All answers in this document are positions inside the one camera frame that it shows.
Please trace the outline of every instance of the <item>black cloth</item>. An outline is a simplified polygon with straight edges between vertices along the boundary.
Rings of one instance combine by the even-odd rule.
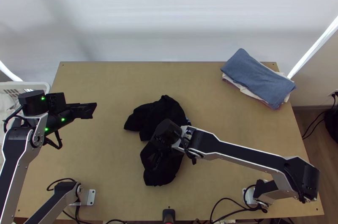
[[[180,104],[165,95],[158,101],[143,104],[134,109],[133,114],[128,117],[124,129],[139,131],[140,139],[148,141],[157,125],[166,118],[178,126],[191,125]],[[160,151],[151,142],[148,142],[140,154],[144,166],[145,184],[161,186],[173,181],[180,168],[183,155],[176,150]]]

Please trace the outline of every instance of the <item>blue towel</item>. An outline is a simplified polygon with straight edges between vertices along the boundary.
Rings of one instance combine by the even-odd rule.
[[[221,71],[265,100],[273,109],[277,109],[284,102],[284,98],[296,88],[291,80],[271,71],[244,49],[239,49],[221,67]]]

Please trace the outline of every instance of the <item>white backdrop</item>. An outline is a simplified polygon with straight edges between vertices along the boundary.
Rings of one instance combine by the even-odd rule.
[[[52,83],[60,61],[226,61],[238,48],[288,73],[337,0],[0,0],[0,59]]]

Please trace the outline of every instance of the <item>black fabric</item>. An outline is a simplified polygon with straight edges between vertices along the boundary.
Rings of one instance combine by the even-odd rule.
[[[338,112],[336,109],[330,109],[324,114],[324,122],[331,138],[338,143]]]
[[[133,114],[128,117],[124,129],[139,131],[140,139],[148,141],[157,125],[166,118],[178,126],[191,125],[180,104],[165,95],[158,101],[143,104],[134,109]],[[148,142],[140,154],[144,166],[143,179],[145,184],[161,186],[173,181],[180,168],[183,155],[176,150],[160,151],[154,144]]]
[[[143,104],[134,109],[133,114],[128,117],[124,129],[139,131],[142,141],[150,140],[157,125],[166,118],[178,126],[191,125],[180,104],[165,95],[158,101]]]

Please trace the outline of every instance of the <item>power outlet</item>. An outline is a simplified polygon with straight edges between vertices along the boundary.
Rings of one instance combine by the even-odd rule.
[[[335,91],[331,92],[331,93],[328,94],[327,96],[331,96],[332,94],[335,94],[335,92],[338,92],[338,89],[336,89]]]

